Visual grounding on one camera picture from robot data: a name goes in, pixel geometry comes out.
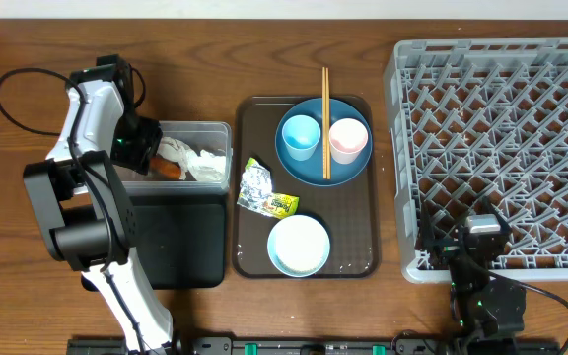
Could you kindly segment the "yellow foil snack wrapper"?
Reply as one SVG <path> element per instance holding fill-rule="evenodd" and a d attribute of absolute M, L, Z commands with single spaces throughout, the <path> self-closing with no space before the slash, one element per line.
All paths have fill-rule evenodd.
<path fill-rule="evenodd" d="M 270 170 L 249 158 L 241 176 L 237 204 L 266 217 L 284 219 L 297 212 L 299 197 L 274 192 Z"/>

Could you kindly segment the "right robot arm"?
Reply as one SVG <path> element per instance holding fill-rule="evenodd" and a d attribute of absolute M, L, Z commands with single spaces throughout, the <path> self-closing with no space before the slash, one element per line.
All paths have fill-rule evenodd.
<path fill-rule="evenodd" d="M 422 245 L 450 271 L 452 316 L 461 324 L 457 335 L 436 346 L 437 354 L 521 353 L 515 334 L 525 328 L 526 290 L 486 269 L 503 253 L 512 229 L 489 200 L 481 207 L 480 214 L 458 219 L 455 234 L 443 238 L 435 236 L 432 216 L 421 207 Z"/>

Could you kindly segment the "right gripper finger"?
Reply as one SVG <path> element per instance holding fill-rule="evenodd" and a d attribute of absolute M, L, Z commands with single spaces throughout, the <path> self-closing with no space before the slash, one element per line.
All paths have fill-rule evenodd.
<path fill-rule="evenodd" d="M 501 230 L 508 230 L 509 229 L 508 222 L 502 217 L 502 215 L 498 212 L 498 210 L 492 205 L 492 203 L 490 202 L 490 199 L 488 197 L 482 197 L 481 198 L 481 207 L 482 207 L 482 212 L 484 214 L 490 214 L 490 215 L 494 216 L 494 218 L 496 219 L 497 223 L 499 224 Z"/>
<path fill-rule="evenodd" d="M 425 203 L 421 206 L 419 232 L 421 245 L 423 247 L 432 247 L 435 242 L 434 225 Z"/>

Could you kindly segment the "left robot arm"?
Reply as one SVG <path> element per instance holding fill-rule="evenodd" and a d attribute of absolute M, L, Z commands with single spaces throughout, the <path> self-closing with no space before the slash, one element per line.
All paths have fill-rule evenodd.
<path fill-rule="evenodd" d="M 127 353 L 168 354 L 172 316 L 139 260 L 135 208 L 115 170 L 147 174 L 162 138 L 159 122 L 135 111 L 132 73 L 121 64 L 72 73 L 57 143 L 23 178 L 49 254 L 103 296 Z"/>

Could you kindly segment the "orange carrot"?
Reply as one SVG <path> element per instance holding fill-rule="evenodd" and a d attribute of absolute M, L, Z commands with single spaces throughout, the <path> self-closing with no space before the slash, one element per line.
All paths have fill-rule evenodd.
<path fill-rule="evenodd" d="M 176 163 L 161 156 L 155 156 L 150 161 L 150 169 L 165 178 L 184 179 L 183 170 Z"/>

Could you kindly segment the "white tissue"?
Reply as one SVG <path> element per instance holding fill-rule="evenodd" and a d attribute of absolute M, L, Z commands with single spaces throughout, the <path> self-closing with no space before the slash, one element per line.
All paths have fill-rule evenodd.
<path fill-rule="evenodd" d="M 168 161 L 177 163 L 186 172 L 189 170 L 190 159 L 196 156 L 187 144 L 172 137 L 161 139 L 157 154 Z"/>
<path fill-rule="evenodd" d="M 217 156 L 201 150 L 199 154 L 195 151 L 188 151 L 186 158 L 187 169 L 196 181 L 216 182 L 224 179 L 227 165 L 225 156 Z"/>

